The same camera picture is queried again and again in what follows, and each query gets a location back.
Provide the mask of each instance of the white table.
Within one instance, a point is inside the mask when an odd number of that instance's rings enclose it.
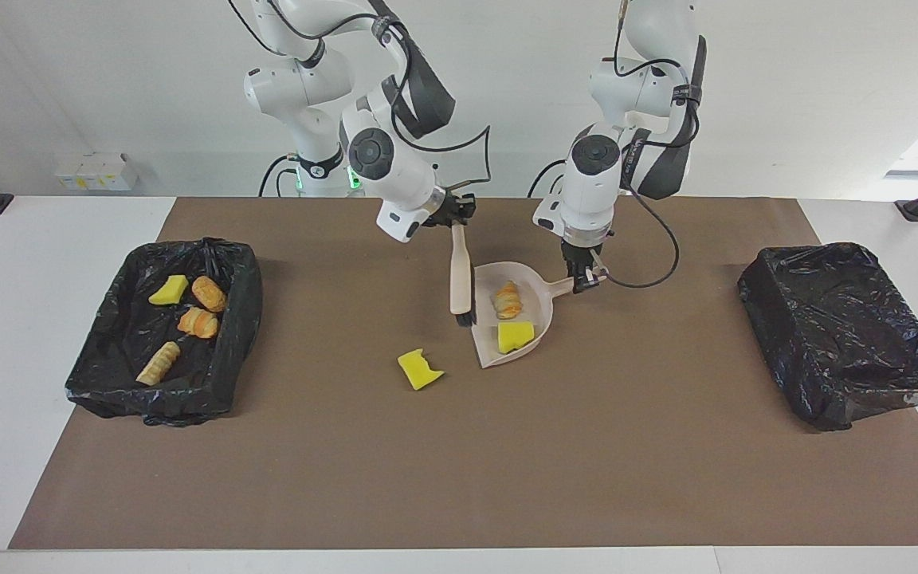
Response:
[[[73,410],[61,385],[102,294],[125,254],[156,239],[172,203],[18,197],[0,217],[0,572],[918,573],[918,548],[7,552]],[[918,225],[890,203],[801,204],[822,242],[873,250],[918,316]]]

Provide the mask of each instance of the brown mat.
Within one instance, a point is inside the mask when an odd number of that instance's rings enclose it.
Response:
[[[562,277],[535,205],[481,201],[474,261]],[[448,315],[445,230],[398,244],[373,200],[176,201],[161,239],[261,258],[233,415],[148,428],[77,408],[10,547],[918,545],[918,414],[811,432],[736,298],[759,248],[816,242],[798,204],[659,207],[684,247],[671,281],[561,298],[531,355],[482,371]],[[613,272],[663,273],[658,226],[631,200],[616,223]],[[420,392],[396,364],[413,348],[448,372]]]

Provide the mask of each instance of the cable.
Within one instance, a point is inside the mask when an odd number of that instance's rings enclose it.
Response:
[[[267,171],[265,171],[265,177],[261,178],[261,187],[257,190],[257,197],[265,197],[265,186],[267,185],[267,179],[271,177],[271,171],[274,171],[274,168],[278,166],[278,163],[283,163],[283,161],[288,161],[288,156],[281,155],[278,156],[278,159],[274,160]]]
[[[280,19],[281,22],[283,22],[285,26],[291,30],[292,33],[294,33],[296,36],[302,37],[304,40],[320,40],[322,37],[331,36],[337,29],[342,28],[342,26],[345,26],[349,22],[358,21],[358,19],[364,18],[370,18],[373,19],[373,21],[376,21],[376,19],[379,17],[377,14],[369,14],[369,12],[363,12],[363,14],[353,14],[349,16],[349,18],[342,19],[342,21],[339,21],[339,23],[336,23],[336,25],[326,29],[322,33],[302,33],[296,29],[296,27],[293,26],[287,18],[285,18],[285,14],[283,14],[281,8],[278,7],[276,0],[267,0],[267,3],[274,9],[274,13],[278,15],[278,19]]]
[[[536,184],[540,183],[540,180],[543,179],[543,175],[547,174],[554,166],[561,166],[562,163],[565,163],[564,159],[557,159],[548,163],[547,166],[543,167],[543,170],[540,170],[540,173],[533,178],[533,183],[529,186],[529,191],[526,192],[526,199],[533,197],[533,190],[536,189]]]
[[[678,246],[678,239],[675,238],[675,233],[671,231],[670,226],[668,226],[668,224],[664,222],[664,219],[662,219],[661,216],[658,215],[657,212],[653,210],[651,206],[648,206],[647,202],[645,202],[644,199],[640,196],[640,194],[637,193],[637,190],[634,190],[633,188],[630,187],[630,193],[633,193],[633,197],[635,197],[637,201],[641,204],[641,206],[644,207],[644,210],[647,210],[647,212],[649,212],[649,214],[652,215],[653,219],[656,219],[656,221],[659,222],[661,226],[663,226],[664,231],[668,234],[668,238],[671,239],[671,245],[673,245],[673,247],[675,248],[674,261],[671,262],[671,268],[668,269],[668,273],[664,273],[664,276],[661,277],[661,279],[658,279],[656,281],[651,281],[650,283],[640,283],[640,284],[624,283],[622,281],[615,279],[615,277],[612,277],[611,273],[608,271],[605,271],[602,273],[604,273],[605,277],[608,277],[609,281],[611,281],[612,283],[615,283],[619,287],[626,287],[626,289],[647,289],[648,287],[655,287],[659,284],[664,283],[665,281],[668,280],[668,277],[671,277],[672,275],[674,275],[675,269],[678,269],[679,259],[681,259],[681,248],[679,248]]]
[[[274,177],[274,192],[276,192],[278,197],[281,197],[281,177],[283,177],[284,174],[295,175],[296,170],[294,167],[287,167],[283,171],[278,171],[278,175]]]
[[[700,134],[700,117],[696,115],[696,109],[693,106],[695,105],[693,104],[692,101],[685,102],[685,116],[688,117],[689,120],[692,121],[692,135],[689,135],[688,140],[686,140],[685,142],[682,142],[681,144],[677,144],[674,142],[664,143],[664,142],[655,142],[652,140],[647,140],[644,142],[644,145],[652,145],[654,147],[665,147],[665,148],[672,148],[672,149],[690,145],[692,141],[696,139],[696,136]],[[626,145],[626,147],[622,149],[622,152],[623,153],[626,152],[627,149],[628,149],[628,144]]]
[[[555,181],[551,182],[551,189],[547,190],[547,195],[551,195],[551,193],[555,193],[555,186],[558,185],[558,182],[562,181],[562,178],[564,177],[565,177],[565,174],[560,174],[558,175],[557,178],[555,178]]]
[[[449,151],[456,151],[457,149],[462,149],[464,147],[469,147],[471,145],[474,145],[474,143],[476,143],[478,140],[480,140],[481,138],[484,138],[484,171],[487,171],[487,177],[479,178],[479,179],[466,179],[465,182],[461,182],[460,184],[457,184],[456,186],[451,186],[451,189],[459,189],[460,187],[466,187],[467,185],[482,184],[482,183],[487,183],[491,181],[491,177],[492,177],[491,176],[491,152],[489,151],[489,148],[491,148],[491,126],[488,125],[488,127],[485,127],[484,130],[481,130],[480,134],[473,136],[473,138],[463,143],[449,145],[445,147],[427,147],[427,146],[419,145],[418,143],[412,142],[409,139],[407,139],[406,136],[402,134],[402,130],[398,128],[398,114],[394,111],[394,106],[398,102],[398,98],[402,97],[402,92],[404,88],[406,87],[406,84],[409,81],[409,75],[410,75],[410,70],[412,69],[413,58],[412,58],[412,54],[410,51],[409,42],[407,42],[407,40],[409,40],[409,30],[406,29],[406,27],[402,25],[402,23],[397,23],[396,26],[402,31],[402,35],[398,36],[396,35],[396,33],[392,32],[392,36],[401,45],[401,47],[403,47],[403,52],[406,55],[406,69],[405,69],[405,72],[403,72],[402,80],[398,82],[398,88],[396,90],[396,93],[392,96],[392,101],[389,103],[389,109],[392,110],[392,128],[394,130],[394,133],[396,133],[396,136],[401,141],[403,141],[405,145],[408,145],[409,147],[413,149],[418,149],[419,151],[426,151],[429,153],[445,153]]]
[[[271,52],[274,55],[277,55],[277,56],[285,55],[281,53],[280,51],[274,48],[271,48],[269,45],[265,44],[265,41],[261,40],[260,36],[257,36],[257,33],[254,32],[254,29],[250,28],[249,23],[247,23],[247,21],[243,18],[243,14],[240,14],[240,10],[239,8],[236,7],[236,4],[233,3],[233,0],[229,0],[229,6],[233,8],[233,12],[236,12],[237,18],[240,18],[240,22],[243,22],[243,26],[247,29],[247,32],[249,32],[250,35],[254,37],[254,40],[256,40],[258,44],[265,47],[265,50]]]
[[[614,51],[614,54],[612,54],[612,58],[611,58],[611,68],[614,70],[615,76],[629,77],[629,76],[633,76],[634,73],[640,72],[641,69],[648,68],[648,66],[655,65],[656,63],[667,63],[667,65],[673,65],[675,66],[675,68],[678,68],[678,72],[681,73],[682,75],[682,80],[684,80],[686,84],[689,83],[689,76],[685,75],[685,69],[682,68],[681,63],[678,63],[677,61],[674,61],[671,58],[655,58],[655,59],[652,59],[651,61],[645,61],[644,63],[641,63],[641,65],[635,66],[635,68],[628,70],[628,72],[625,72],[625,73],[619,72],[618,71],[618,47],[619,47],[619,44],[622,43],[622,29],[623,29],[623,26],[625,25],[626,25],[626,12],[619,12],[618,32],[615,33],[615,51]]]

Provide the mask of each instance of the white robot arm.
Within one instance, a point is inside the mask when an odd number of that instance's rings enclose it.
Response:
[[[260,112],[283,121],[296,142],[299,178],[306,195],[345,197],[352,188],[345,151],[339,146],[338,114],[313,108],[353,90],[346,56],[329,49],[320,33],[363,14],[342,0],[251,0],[256,28],[267,47],[287,56],[271,68],[252,69],[244,79],[248,101]],[[293,32],[292,22],[301,33]],[[334,33],[370,29],[369,18],[356,18]]]
[[[352,167],[365,193],[383,200],[380,228],[404,243],[421,225],[464,224],[473,216],[473,194],[455,197],[438,186],[433,168],[401,141],[402,130],[418,139],[448,124],[455,99],[383,0],[371,0],[374,14],[341,0],[252,1],[266,44],[292,61],[280,69],[252,70],[245,93],[294,134],[303,192],[345,196],[350,189],[347,165]],[[289,22],[300,32],[314,32],[301,35]],[[353,89],[345,56],[314,39],[321,36],[317,30],[329,29],[372,32],[397,63],[396,73],[343,106],[341,124],[312,107]]]
[[[693,23],[695,4],[622,0],[618,39],[624,33],[645,61],[604,58],[590,75],[590,94],[604,121],[576,136],[561,189],[549,193],[533,214],[536,225],[562,238],[576,292],[598,284],[591,268],[609,236],[619,195],[663,199],[681,188],[689,142],[700,126],[696,109],[707,57],[706,41]],[[667,117],[667,130],[652,133],[631,124],[628,112]]]

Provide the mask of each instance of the black trash bag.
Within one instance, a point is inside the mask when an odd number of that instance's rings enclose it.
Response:
[[[148,302],[169,275],[186,275],[190,283],[206,275],[222,287],[228,302],[215,338],[176,329],[183,313],[201,306],[189,287],[178,305]],[[227,413],[260,328],[261,298],[261,273],[249,245],[204,238],[138,247],[98,308],[66,380],[66,396],[99,417],[142,415],[148,425],[185,427]],[[167,341],[182,353],[163,381],[153,387],[135,381]]]
[[[918,320],[855,243],[761,250],[739,294],[791,410],[819,430],[918,406]]]

